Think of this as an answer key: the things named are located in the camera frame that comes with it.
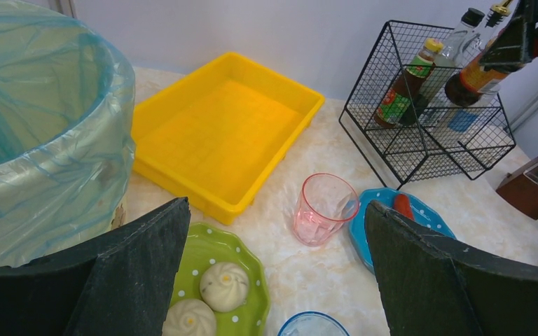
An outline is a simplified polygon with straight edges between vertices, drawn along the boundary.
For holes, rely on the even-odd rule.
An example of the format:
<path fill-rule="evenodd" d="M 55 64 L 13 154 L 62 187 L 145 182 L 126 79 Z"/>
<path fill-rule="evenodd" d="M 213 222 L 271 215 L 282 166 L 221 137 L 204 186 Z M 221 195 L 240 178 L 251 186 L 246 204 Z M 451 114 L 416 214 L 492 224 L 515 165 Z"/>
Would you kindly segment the red lid sauce jar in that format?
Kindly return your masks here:
<path fill-rule="evenodd" d="M 521 70 L 525 65 L 492 66 L 480 65 L 484 52 L 492 45 L 491 38 L 483 51 L 470 61 L 460 72 L 451 76 L 444 87 L 450 103 L 459 107 L 469 107 L 480 100 L 484 93 L 494 88 L 508 75 Z"/>

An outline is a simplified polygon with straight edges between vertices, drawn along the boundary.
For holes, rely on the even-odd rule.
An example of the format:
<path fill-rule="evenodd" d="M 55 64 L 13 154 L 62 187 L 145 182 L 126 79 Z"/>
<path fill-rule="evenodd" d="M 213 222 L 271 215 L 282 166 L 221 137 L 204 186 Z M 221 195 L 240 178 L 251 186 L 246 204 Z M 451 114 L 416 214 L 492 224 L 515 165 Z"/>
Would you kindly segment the yellow cap sauce bottle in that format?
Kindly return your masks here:
<path fill-rule="evenodd" d="M 381 127 L 392 128 L 413 105 L 413 99 L 434 68 L 434 59 L 443 49 L 435 38 L 426 38 L 420 51 L 413 57 L 393 82 L 380 102 L 373 117 Z"/>

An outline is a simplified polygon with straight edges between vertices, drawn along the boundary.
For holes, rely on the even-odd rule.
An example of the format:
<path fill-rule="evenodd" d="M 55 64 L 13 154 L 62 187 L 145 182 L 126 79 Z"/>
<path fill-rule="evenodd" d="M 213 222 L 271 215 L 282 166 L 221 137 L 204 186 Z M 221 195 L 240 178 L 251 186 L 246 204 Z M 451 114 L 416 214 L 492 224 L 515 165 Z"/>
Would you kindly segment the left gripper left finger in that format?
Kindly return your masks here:
<path fill-rule="evenodd" d="M 0 267 L 0 335 L 161 335 L 188 199 L 19 267 Z"/>

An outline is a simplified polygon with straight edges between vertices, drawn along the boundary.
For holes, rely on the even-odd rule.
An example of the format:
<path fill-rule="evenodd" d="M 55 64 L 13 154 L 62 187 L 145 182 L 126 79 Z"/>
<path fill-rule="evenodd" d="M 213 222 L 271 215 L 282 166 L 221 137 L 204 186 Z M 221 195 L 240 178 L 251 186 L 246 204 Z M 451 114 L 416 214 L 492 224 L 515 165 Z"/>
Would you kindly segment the black cap dark bottle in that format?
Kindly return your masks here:
<path fill-rule="evenodd" d="M 413 104 L 410 105 L 401 117 L 399 123 L 403 126 L 413 125 L 433 102 L 438 91 L 446 81 L 455 73 L 463 58 L 462 45 L 474 33 L 481 23 L 484 13 L 475 8 L 468 8 L 463 14 L 459 24 L 443 41 L 443 49 L 434 58 L 434 68 L 422 84 Z"/>

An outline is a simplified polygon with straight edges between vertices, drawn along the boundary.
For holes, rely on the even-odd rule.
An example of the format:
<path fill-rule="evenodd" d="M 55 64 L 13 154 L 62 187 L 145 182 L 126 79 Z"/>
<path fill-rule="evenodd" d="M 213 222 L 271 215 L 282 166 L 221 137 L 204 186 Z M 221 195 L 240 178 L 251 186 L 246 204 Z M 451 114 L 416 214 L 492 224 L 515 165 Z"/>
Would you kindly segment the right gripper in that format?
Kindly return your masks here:
<path fill-rule="evenodd" d="M 478 63 L 488 68 L 508 68 L 525 65 L 536 57 L 538 1 L 519 1 L 509 23 L 486 48 Z"/>

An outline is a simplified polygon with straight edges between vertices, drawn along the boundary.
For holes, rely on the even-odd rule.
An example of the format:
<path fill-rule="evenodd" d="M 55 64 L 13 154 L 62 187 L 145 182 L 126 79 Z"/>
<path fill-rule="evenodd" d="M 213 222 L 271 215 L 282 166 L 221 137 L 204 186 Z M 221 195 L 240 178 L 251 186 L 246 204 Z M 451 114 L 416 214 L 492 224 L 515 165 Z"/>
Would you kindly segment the gold pump clear bottle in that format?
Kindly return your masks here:
<path fill-rule="evenodd" d="M 490 10 L 482 22 L 467 34 L 460 47 L 460 56 L 457 61 L 459 67 L 465 66 L 485 49 L 488 41 L 494 36 L 497 26 L 511 14 L 509 6 L 512 0 L 498 1 L 491 5 Z"/>

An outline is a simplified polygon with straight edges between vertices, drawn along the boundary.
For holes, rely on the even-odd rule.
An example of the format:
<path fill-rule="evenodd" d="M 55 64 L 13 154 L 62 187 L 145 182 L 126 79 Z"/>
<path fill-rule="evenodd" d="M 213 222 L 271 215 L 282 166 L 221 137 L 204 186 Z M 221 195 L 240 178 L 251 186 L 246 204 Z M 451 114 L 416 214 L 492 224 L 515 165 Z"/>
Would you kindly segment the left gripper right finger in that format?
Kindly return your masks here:
<path fill-rule="evenodd" d="M 392 335 L 538 335 L 538 266 L 482 251 L 378 201 L 365 231 Z"/>

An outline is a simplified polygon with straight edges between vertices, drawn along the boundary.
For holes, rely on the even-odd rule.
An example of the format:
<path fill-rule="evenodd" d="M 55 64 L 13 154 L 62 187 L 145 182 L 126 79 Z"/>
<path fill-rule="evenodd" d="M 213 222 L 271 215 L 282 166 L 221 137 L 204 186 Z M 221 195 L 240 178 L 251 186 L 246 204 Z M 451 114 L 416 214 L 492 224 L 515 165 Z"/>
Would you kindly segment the silver lid white can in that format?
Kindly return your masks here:
<path fill-rule="evenodd" d="M 498 89 L 491 89 L 468 107 L 449 103 L 446 113 L 432 131 L 432 135 L 443 146 L 451 147 L 458 146 L 459 142 L 464 143 L 471 126 L 486 113 L 494 111 L 498 93 Z"/>

